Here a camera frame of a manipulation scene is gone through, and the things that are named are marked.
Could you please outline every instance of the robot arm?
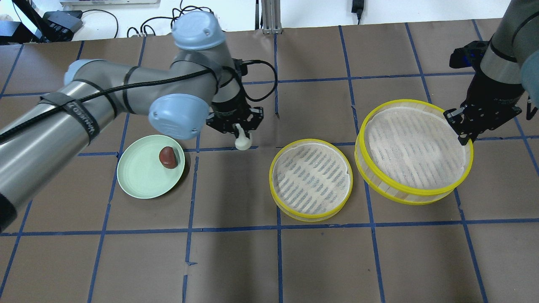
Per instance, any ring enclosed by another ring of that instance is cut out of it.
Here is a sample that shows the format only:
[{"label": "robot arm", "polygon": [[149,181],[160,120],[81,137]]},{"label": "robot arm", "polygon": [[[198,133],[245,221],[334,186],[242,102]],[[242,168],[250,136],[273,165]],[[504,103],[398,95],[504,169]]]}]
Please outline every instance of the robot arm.
[{"label": "robot arm", "polygon": [[239,149],[250,147],[263,110],[247,104],[215,17],[187,13],[172,34],[180,52],[170,70],[78,60],[64,87],[0,130],[0,231],[121,112],[147,115],[154,128],[177,139],[196,137],[207,123],[234,133]]},{"label": "robot arm", "polygon": [[512,0],[491,40],[456,49],[450,66],[475,69],[466,100],[444,113],[462,145],[520,114],[524,90],[539,106],[539,1]]}]

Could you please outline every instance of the black plug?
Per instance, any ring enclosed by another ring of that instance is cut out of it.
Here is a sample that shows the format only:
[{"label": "black plug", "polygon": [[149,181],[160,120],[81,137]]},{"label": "black plug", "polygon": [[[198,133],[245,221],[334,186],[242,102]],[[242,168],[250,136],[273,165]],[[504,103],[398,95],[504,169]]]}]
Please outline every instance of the black plug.
[{"label": "black plug", "polygon": [[357,15],[357,23],[360,23],[363,9],[365,8],[365,0],[352,0],[352,12]]}]

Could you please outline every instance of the round plate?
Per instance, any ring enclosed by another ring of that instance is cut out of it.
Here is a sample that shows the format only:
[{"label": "round plate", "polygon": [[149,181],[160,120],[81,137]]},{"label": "round plate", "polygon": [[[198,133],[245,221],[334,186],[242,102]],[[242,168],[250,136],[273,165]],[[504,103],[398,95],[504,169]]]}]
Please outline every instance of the round plate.
[{"label": "round plate", "polygon": [[[178,166],[169,169],[159,161],[159,152],[166,146],[174,149]],[[169,191],[180,179],[185,155],[179,143],[167,136],[151,135],[131,144],[123,153],[116,174],[120,187],[139,199],[150,199]]]}]

